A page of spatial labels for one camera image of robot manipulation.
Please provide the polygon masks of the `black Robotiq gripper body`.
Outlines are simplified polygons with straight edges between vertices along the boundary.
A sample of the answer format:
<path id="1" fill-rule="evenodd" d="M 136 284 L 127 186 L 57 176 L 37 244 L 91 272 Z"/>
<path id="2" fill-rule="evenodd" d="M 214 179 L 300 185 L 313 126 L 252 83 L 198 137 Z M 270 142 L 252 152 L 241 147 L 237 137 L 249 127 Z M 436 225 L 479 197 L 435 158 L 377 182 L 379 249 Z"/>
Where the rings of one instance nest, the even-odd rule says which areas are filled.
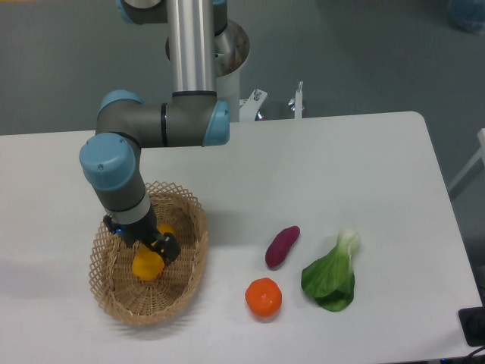
<path id="1" fill-rule="evenodd" d="M 120 224 L 112 215 L 103 217 L 103 224 L 113 235 L 118 235 L 128 248 L 132 248 L 136 241 L 148 246 L 153 244 L 160 235 L 157 229 L 157 216 L 152 206 L 137 221 L 130 224 Z"/>

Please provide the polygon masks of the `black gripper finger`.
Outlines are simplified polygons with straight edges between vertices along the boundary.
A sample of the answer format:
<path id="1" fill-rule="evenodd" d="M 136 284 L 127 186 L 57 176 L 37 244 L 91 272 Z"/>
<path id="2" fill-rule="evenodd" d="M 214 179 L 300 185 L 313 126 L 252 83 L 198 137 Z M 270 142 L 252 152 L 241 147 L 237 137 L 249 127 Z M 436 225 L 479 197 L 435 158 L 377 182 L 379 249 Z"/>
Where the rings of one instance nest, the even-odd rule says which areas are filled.
<path id="1" fill-rule="evenodd" d="M 165 266 L 173 263 L 181 253 L 177 238 L 170 232 L 158 233 L 155 242 L 149 246 L 149 249 L 161 257 Z"/>

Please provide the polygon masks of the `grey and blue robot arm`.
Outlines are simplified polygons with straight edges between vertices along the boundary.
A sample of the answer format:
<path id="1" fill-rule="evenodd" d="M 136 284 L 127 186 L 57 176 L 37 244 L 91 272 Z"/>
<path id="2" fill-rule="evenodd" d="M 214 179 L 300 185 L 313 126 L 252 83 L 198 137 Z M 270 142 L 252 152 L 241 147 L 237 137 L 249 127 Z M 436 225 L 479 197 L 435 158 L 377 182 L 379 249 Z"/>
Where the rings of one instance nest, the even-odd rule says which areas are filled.
<path id="1" fill-rule="evenodd" d="M 217 97 L 215 39 L 228 25 L 224 1 L 119 1 L 129 23 L 167 24 L 173 77 L 170 103 L 147 105 L 116 90 L 102 100 L 95 135 L 80 150 L 80 164 L 105 209 L 103 222 L 127 246 L 140 242 L 174 262 L 180 246 L 161 233 L 139 171 L 144 148 L 219 146 L 230 138 L 230 108 Z"/>

